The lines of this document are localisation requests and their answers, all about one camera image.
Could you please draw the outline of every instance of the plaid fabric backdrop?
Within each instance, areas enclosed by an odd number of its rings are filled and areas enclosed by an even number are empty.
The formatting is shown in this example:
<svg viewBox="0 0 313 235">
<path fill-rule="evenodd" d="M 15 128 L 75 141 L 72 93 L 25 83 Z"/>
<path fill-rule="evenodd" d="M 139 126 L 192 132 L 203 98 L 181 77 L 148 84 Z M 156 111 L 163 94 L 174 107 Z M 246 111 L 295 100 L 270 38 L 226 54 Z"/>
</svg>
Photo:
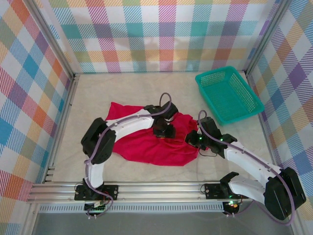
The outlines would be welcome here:
<svg viewBox="0 0 313 235">
<path fill-rule="evenodd" d="M 72 65 L 87 73 L 208 71 L 228 65 L 242 70 L 278 2 L 37 0 Z"/>
<path fill-rule="evenodd" d="M 253 71 L 254 91 L 278 164 L 296 169 L 313 232 L 313 0 L 293 0 Z"/>
<path fill-rule="evenodd" d="M 22 0 L 0 0 L 0 234 L 17 234 L 51 149 L 69 78 Z"/>
</svg>

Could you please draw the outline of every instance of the aluminum rail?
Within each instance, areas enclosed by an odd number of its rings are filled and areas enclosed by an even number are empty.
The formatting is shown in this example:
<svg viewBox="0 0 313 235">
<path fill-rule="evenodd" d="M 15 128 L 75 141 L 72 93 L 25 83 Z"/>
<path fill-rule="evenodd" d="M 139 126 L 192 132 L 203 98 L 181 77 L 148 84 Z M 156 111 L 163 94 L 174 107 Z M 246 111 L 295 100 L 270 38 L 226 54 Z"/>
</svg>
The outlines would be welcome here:
<svg viewBox="0 0 313 235">
<path fill-rule="evenodd" d="M 80 182 L 52 182 L 34 184 L 28 203 L 77 203 L 75 186 Z M 173 203 L 173 202 L 229 202 L 233 199 L 206 199 L 200 191 L 203 184 L 219 184 L 219 181 L 203 182 L 105 182 L 118 185 L 118 198 L 114 203 Z"/>
</svg>

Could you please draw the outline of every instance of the red towel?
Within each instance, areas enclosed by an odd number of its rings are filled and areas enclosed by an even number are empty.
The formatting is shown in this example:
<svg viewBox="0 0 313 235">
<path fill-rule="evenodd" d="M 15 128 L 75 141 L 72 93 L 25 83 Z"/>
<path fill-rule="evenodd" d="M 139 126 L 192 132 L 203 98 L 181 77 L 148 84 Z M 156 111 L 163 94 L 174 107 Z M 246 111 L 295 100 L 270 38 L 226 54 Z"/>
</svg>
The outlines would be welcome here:
<svg viewBox="0 0 313 235">
<path fill-rule="evenodd" d="M 128 116 L 142 108 L 112 102 L 106 120 Z M 171 124 L 176 129 L 175 139 L 157 138 L 153 135 L 152 128 L 149 128 L 119 139 L 114 145 L 113 152 L 134 162 L 171 166 L 186 165 L 198 155 L 198 149 L 185 142 L 186 135 L 198 129 L 197 122 L 190 115 L 177 113 Z"/>
</svg>

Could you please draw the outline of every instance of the plastic basket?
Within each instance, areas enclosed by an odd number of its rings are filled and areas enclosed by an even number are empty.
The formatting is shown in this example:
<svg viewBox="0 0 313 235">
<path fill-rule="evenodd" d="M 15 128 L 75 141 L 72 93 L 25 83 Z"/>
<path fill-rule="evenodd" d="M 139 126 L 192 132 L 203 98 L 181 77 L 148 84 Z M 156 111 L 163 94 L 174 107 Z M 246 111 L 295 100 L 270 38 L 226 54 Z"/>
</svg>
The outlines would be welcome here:
<svg viewBox="0 0 313 235">
<path fill-rule="evenodd" d="M 234 67 L 199 74 L 196 82 L 220 125 L 243 120 L 264 110 L 260 99 Z"/>
</svg>

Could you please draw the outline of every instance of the white floor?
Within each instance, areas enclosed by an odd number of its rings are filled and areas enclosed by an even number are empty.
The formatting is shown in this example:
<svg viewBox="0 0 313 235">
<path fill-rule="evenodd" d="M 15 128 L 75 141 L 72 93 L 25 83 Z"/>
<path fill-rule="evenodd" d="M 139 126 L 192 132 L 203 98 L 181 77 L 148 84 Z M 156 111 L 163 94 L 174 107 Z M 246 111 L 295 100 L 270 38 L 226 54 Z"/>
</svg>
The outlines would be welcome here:
<svg viewBox="0 0 313 235">
<path fill-rule="evenodd" d="M 198 112 L 209 108 L 201 97 L 194 72 L 118 73 L 81 75 L 58 152 L 53 181 L 82 181 L 86 159 L 80 140 L 94 119 L 107 116 L 112 101 L 123 105 L 158 105 L 163 92 L 184 114 L 197 119 Z M 236 137 L 247 149 L 271 162 L 257 116 L 221 127 L 223 134 Z M 199 155 L 185 166 L 156 166 L 130 162 L 112 154 L 105 164 L 105 181 L 202 181 L 219 180 L 231 171 L 248 174 L 239 166 L 217 157 Z"/>
</svg>

